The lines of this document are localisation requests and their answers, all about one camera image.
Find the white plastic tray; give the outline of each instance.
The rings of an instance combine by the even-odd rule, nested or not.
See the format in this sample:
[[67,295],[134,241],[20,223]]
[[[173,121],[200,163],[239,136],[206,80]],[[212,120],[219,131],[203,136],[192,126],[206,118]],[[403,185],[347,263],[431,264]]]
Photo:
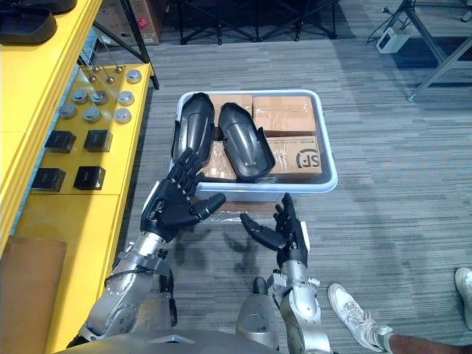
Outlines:
[[[197,93],[187,92],[180,97],[177,104],[176,120],[180,121],[184,103]],[[338,184],[338,172],[334,165],[331,152],[330,138],[327,135],[322,103],[316,93],[310,90],[261,90],[261,91],[207,91],[206,94],[250,94],[252,96],[306,96],[311,99],[316,120],[316,138],[320,149],[323,172],[309,184],[282,183],[222,183],[202,182],[198,185],[196,195],[208,198],[217,192],[222,192],[228,201],[280,201],[285,192],[292,196],[326,193],[334,190]]]

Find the metal knob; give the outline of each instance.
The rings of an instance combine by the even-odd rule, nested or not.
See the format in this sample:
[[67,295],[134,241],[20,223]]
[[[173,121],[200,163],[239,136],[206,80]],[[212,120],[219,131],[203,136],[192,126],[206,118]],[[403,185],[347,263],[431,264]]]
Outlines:
[[132,69],[126,73],[126,81],[129,83],[138,83],[141,81],[141,72],[136,69]]
[[114,115],[113,118],[119,123],[119,124],[125,124],[128,123],[131,120],[131,112],[127,108],[118,108]]
[[108,102],[108,95],[104,91],[95,91],[91,96],[91,101],[96,105],[104,105]]
[[58,113],[60,118],[70,119],[77,114],[77,108],[74,103],[66,103],[59,108]]
[[118,103],[120,105],[131,105],[134,102],[133,92],[131,91],[121,91],[118,94]]
[[76,90],[72,94],[72,99],[74,102],[76,102],[78,105],[82,105],[83,103],[87,102],[89,99],[89,96],[87,95],[86,90]]
[[95,123],[101,117],[100,110],[97,107],[90,107],[83,112],[83,118],[89,123]]

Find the yellow shelving unit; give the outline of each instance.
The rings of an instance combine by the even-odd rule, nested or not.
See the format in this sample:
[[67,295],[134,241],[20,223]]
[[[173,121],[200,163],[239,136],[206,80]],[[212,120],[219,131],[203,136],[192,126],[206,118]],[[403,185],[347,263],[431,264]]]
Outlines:
[[[82,118],[83,112],[93,106],[89,100],[77,105],[77,113],[71,119],[58,120],[55,130],[70,131],[76,140],[70,153],[45,152],[40,167],[60,168],[66,173],[65,179],[59,192],[31,191],[12,236],[67,244],[47,353],[65,349],[77,334],[101,294],[114,259],[150,79],[150,64],[122,67],[120,74],[114,72],[114,66],[105,67],[113,74],[113,83],[107,83],[100,70],[95,73],[97,81],[93,84],[87,80],[91,68],[80,67],[66,102],[73,102],[71,96],[78,89],[84,89],[89,97],[94,91],[105,91],[108,102],[97,106],[102,117],[95,123]],[[126,72],[131,69],[141,72],[139,83],[126,82]],[[125,124],[113,118],[114,111],[122,107],[117,102],[121,91],[131,91],[135,98],[126,107],[131,121]],[[108,130],[112,134],[109,152],[91,153],[83,147],[89,130]],[[101,190],[74,188],[79,166],[105,169]]]
[[78,0],[57,15],[57,32],[37,46],[0,46],[0,256],[36,159],[101,0]]

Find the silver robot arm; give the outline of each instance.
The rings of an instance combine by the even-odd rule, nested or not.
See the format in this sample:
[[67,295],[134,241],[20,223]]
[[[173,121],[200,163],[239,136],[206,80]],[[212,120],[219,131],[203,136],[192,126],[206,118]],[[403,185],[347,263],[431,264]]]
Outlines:
[[[148,295],[153,275],[172,279],[164,250],[179,229],[208,218],[224,202],[223,194],[192,202],[198,183],[201,161],[191,148],[185,150],[167,177],[151,190],[141,215],[141,235],[135,244],[122,251],[111,276],[105,281],[103,295],[97,300],[79,334],[69,343],[74,347],[132,330],[140,305]],[[170,308],[175,303],[169,297]]]
[[246,231],[260,244],[277,252],[276,270],[268,279],[268,287],[287,330],[291,354],[329,354],[330,342],[321,326],[321,311],[316,300],[319,281],[308,277],[308,233],[296,218],[291,196],[276,205],[275,231],[261,226],[247,214],[240,218]]
[[139,306],[153,284],[153,275],[168,276],[164,239],[145,232],[118,256],[119,262],[105,282],[103,295],[95,302],[80,329],[86,341],[96,341],[131,331]]
[[270,276],[268,286],[285,323],[290,353],[331,353],[316,299],[319,281],[307,276],[305,265],[297,260],[286,261],[282,273]]

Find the cardboard box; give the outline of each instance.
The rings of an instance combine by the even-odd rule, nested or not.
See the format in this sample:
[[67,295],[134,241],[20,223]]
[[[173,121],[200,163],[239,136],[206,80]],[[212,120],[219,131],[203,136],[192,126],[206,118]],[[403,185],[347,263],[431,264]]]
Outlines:
[[9,237],[0,262],[0,353],[45,352],[65,254],[65,243]]
[[221,140],[223,138],[218,122],[220,119],[221,106],[225,103],[237,103],[239,106],[246,109],[252,117],[252,96],[250,94],[211,94],[209,98],[213,103],[213,107],[215,107],[215,140]]
[[275,166],[266,178],[277,181],[308,181],[322,173],[322,160],[315,136],[267,138]]
[[252,105],[254,123],[264,128],[267,137],[315,135],[315,116],[309,97],[254,97]]
[[[130,4],[145,44],[159,44],[167,0],[130,0]],[[95,19],[126,44],[136,46],[136,40],[119,0],[103,0]],[[97,31],[100,41],[112,46],[118,45],[98,29],[94,30]]]
[[222,142],[213,142],[209,163],[200,172],[205,174],[205,181],[236,181],[236,174],[229,163]]

